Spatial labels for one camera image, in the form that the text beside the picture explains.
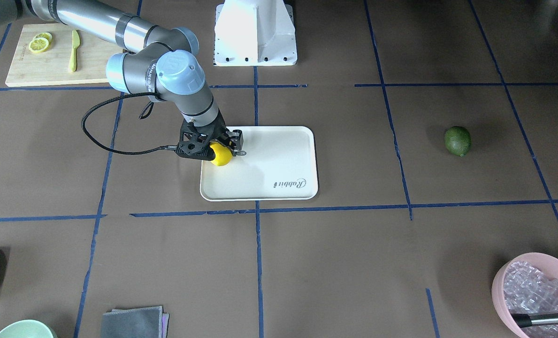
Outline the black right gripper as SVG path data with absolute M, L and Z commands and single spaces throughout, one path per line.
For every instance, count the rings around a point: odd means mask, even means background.
M 214 158 L 210 143 L 220 143 L 231 150 L 232 156 L 245 156 L 242 150 L 243 135 L 240 129 L 230 131 L 223 118 L 216 118 L 205 126 L 195 126 L 194 122 L 182 123 L 181 137 L 176 146 L 176 154 L 191 160 L 211 161 Z

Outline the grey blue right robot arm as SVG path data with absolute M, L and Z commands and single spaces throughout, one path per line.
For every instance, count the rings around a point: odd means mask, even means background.
M 107 62 L 107 80 L 125 99 L 150 99 L 141 118 L 158 102 L 178 107 L 183 115 L 178 143 L 154 151 L 169 150 L 217 166 L 246 154 L 242 131 L 226 127 L 206 83 L 197 61 L 199 42 L 191 30 L 165 29 L 97 0 L 0 0 L 0 26 L 26 15 L 71 26 L 122 48 Z

